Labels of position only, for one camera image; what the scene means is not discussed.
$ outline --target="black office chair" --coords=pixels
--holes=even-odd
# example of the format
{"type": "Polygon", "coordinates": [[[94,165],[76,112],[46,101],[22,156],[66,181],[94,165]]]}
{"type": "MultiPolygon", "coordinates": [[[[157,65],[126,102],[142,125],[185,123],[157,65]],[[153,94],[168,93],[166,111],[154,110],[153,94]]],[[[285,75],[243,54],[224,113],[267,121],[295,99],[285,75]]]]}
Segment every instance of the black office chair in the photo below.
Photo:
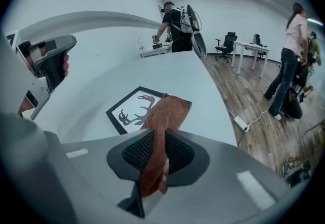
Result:
{"type": "MultiPolygon", "coordinates": [[[[258,34],[255,34],[255,42],[259,46],[267,47],[266,45],[261,44],[261,39],[259,38],[258,34]]],[[[258,54],[259,54],[259,59],[262,59],[263,56],[266,55],[266,52],[258,52],[258,54]]]]}
{"type": "Polygon", "coordinates": [[[234,41],[237,40],[237,36],[236,33],[232,33],[232,32],[228,32],[228,34],[224,37],[224,43],[223,43],[223,47],[219,46],[220,43],[220,39],[216,39],[218,41],[218,46],[215,47],[218,51],[222,51],[222,55],[219,56],[217,55],[215,57],[215,60],[219,60],[221,58],[225,59],[227,61],[227,63],[229,62],[228,59],[233,59],[232,57],[226,55],[231,53],[234,50],[234,41]]]}

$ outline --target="ceiling light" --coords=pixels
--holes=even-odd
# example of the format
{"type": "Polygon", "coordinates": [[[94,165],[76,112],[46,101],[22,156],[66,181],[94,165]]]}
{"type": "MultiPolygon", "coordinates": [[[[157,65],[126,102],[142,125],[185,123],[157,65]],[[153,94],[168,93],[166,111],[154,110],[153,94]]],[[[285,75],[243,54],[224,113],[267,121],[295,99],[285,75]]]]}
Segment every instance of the ceiling light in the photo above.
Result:
{"type": "Polygon", "coordinates": [[[310,18],[308,18],[307,20],[308,20],[309,22],[317,23],[317,24],[323,26],[323,23],[321,23],[321,22],[319,22],[319,21],[316,21],[316,20],[314,20],[314,19],[310,19],[310,18]]]}

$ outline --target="short hair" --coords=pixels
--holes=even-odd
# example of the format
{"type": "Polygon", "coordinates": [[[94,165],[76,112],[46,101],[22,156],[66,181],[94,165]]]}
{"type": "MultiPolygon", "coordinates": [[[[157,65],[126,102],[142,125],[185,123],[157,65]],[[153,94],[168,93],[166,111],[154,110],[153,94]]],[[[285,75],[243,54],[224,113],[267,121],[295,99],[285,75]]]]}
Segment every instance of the short hair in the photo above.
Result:
{"type": "Polygon", "coordinates": [[[166,3],[164,3],[164,8],[165,8],[166,6],[168,6],[168,5],[173,5],[173,6],[174,6],[173,2],[166,2],[166,3]]]}
{"type": "Polygon", "coordinates": [[[310,35],[311,35],[311,36],[314,36],[314,38],[317,39],[316,33],[315,33],[314,31],[312,31],[312,32],[310,33],[310,35]]]}

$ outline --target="white desk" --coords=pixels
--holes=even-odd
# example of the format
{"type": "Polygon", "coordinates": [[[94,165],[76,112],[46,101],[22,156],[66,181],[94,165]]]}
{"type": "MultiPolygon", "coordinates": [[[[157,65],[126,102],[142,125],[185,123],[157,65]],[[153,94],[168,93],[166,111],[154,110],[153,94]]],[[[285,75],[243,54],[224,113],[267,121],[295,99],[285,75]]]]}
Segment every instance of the white desk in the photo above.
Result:
{"type": "Polygon", "coordinates": [[[265,60],[264,60],[264,65],[263,65],[263,70],[261,72],[260,78],[263,77],[264,71],[265,71],[265,67],[266,67],[266,63],[268,62],[268,55],[269,55],[269,49],[265,48],[265,47],[261,47],[257,44],[250,44],[250,43],[243,43],[243,42],[234,42],[234,51],[233,51],[233,60],[232,60],[232,67],[234,66],[235,63],[235,57],[236,57],[236,46],[239,45],[241,46],[241,52],[240,52],[240,58],[239,58],[239,65],[238,65],[238,70],[237,70],[237,75],[240,74],[240,69],[242,66],[242,62],[243,62],[243,55],[244,55],[244,50],[245,48],[247,48],[247,50],[250,51],[255,51],[255,57],[254,57],[254,63],[253,63],[253,67],[252,70],[254,70],[255,68],[255,64],[256,64],[256,60],[257,60],[257,54],[258,52],[266,52],[266,56],[265,56],[265,60]]]}
{"type": "Polygon", "coordinates": [[[161,48],[152,49],[150,51],[140,53],[141,58],[147,58],[151,56],[161,55],[170,53],[172,51],[172,46],[162,46],[161,48]]]}
{"type": "Polygon", "coordinates": [[[61,143],[119,135],[105,112],[139,86],[192,102],[179,130],[237,146],[221,95],[194,51],[134,60],[99,76],[60,114],[61,143]]]}

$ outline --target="long hair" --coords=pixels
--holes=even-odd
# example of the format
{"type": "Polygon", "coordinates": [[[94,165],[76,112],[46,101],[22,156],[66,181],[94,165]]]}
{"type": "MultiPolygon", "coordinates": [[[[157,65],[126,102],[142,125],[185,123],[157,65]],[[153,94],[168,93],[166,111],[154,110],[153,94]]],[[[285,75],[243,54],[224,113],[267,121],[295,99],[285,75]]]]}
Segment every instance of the long hair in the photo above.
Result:
{"type": "Polygon", "coordinates": [[[303,9],[303,6],[298,4],[298,3],[294,3],[294,6],[292,7],[293,10],[294,10],[294,13],[291,15],[288,23],[286,24],[286,30],[288,29],[289,25],[291,24],[291,22],[293,21],[294,17],[297,15],[297,14],[301,14],[304,9],[303,9]]]}

